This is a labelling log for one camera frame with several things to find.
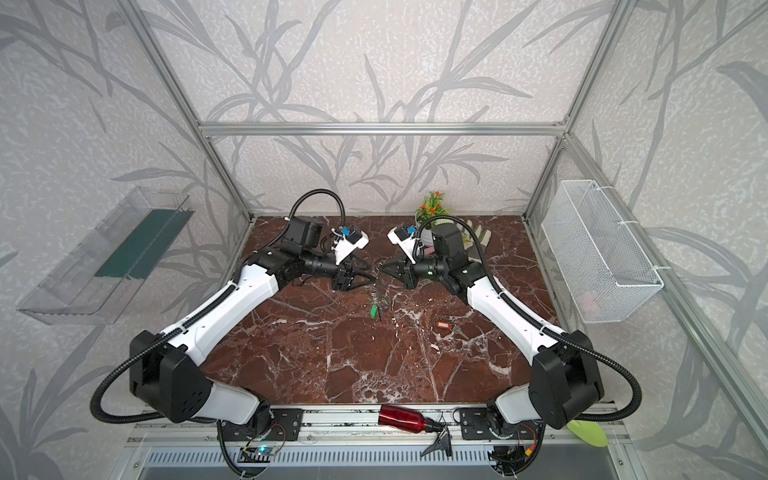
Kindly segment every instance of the black mounting plate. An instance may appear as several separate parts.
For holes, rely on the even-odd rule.
[[[299,439],[299,430],[301,429],[301,418],[304,415],[302,409],[272,409],[272,413],[275,415],[275,422],[285,429],[285,441],[295,442]],[[248,438],[245,436],[247,431],[242,425],[238,425],[232,422],[226,422],[226,425],[222,425],[221,429],[224,435],[225,442],[247,442]],[[272,427],[270,433],[263,439],[269,442],[282,442],[283,430]]]
[[[499,437],[491,432],[488,427],[488,409],[481,408],[466,408],[457,409],[458,420],[462,426],[462,439],[464,440],[499,440]],[[533,440],[533,432],[526,429],[523,424],[527,425],[530,429],[536,430],[536,424],[532,421],[518,423],[518,433],[513,434],[510,439],[517,441],[518,435],[520,440]]]

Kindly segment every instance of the wire mesh basket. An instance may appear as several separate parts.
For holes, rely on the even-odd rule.
[[[541,228],[585,323],[620,322],[664,287],[593,180],[560,182]]]

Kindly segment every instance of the wallpaper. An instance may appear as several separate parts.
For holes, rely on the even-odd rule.
[[[576,131],[768,395],[766,48],[768,2],[635,11]]]
[[[0,478],[107,478],[131,427],[90,396],[212,292],[247,222],[110,2],[0,2]],[[131,189],[195,210],[120,319],[48,326],[15,307]],[[144,407],[119,379],[108,411]]]
[[[614,0],[139,3],[203,121],[560,121]]]
[[[563,153],[530,219],[542,266],[549,272],[571,329],[585,331],[594,348],[627,367],[643,388],[641,407],[624,420],[650,480],[768,478],[768,458],[711,375],[660,294],[619,323],[588,326],[568,293],[541,221],[561,180],[584,175]],[[627,405],[631,391],[601,365],[606,400]]]
[[[285,213],[299,195],[325,187],[353,212],[412,214],[438,190],[456,213],[519,214],[553,143],[552,137],[349,135],[226,137],[216,148],[257,213]],[[332,199],[315,196],[301,211],[336,209]]]

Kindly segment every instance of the light green plastic object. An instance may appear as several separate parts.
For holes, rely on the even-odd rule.
[[[608,436],[605,435],[603,427],[596,422],[585,422],[582,420],[571,420],[566,425],[578,438],[584,440],[594,447],[607,447]]]

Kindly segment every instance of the red bottle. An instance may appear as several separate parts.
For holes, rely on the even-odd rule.
[[[387,425],[411,433],[441,432],[443,426],[421,413],[394,405],[382,405],[379,425]]]

